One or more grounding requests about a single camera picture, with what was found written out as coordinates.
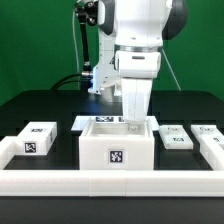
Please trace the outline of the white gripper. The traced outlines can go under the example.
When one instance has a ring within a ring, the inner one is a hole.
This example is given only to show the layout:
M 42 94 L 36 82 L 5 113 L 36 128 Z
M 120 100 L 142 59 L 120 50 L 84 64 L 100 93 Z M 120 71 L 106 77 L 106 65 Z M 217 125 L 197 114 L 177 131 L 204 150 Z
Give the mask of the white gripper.
M 128 52 L 118 50 L 115 68 L 121 77 L 123 117 L 129 130 L 137 132 L 138 122 L 147 117 L 153 79 L 157 77 L 161 64 L 159 52 Z

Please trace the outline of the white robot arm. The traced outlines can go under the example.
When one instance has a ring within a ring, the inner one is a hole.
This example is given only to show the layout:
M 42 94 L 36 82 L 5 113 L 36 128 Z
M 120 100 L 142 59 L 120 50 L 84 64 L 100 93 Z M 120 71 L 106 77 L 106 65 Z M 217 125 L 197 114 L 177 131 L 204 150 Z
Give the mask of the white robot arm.
M 99 61 L 92 93 L 119 90 L 122 113 L 131 130 L 146 123 L 153 79 L 165 40 L 187 22 L 186 0 L 96 0 Z

